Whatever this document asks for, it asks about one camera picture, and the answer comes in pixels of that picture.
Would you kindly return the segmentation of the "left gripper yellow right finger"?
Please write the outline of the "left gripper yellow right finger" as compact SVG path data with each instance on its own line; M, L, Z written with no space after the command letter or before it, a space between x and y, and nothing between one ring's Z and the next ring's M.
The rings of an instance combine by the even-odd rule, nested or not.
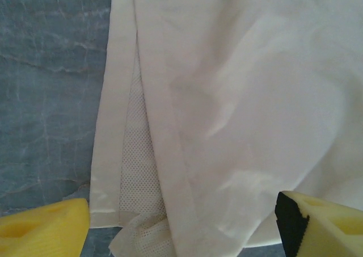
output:
M362 256L362 211L298 192L278 193L275 215L288 257Z

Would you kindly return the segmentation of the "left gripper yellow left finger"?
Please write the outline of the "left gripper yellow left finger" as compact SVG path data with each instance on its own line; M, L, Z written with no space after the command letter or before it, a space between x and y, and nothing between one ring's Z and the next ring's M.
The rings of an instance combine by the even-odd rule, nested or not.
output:
M90 228L86 199L1 217L1 256L80 256Z

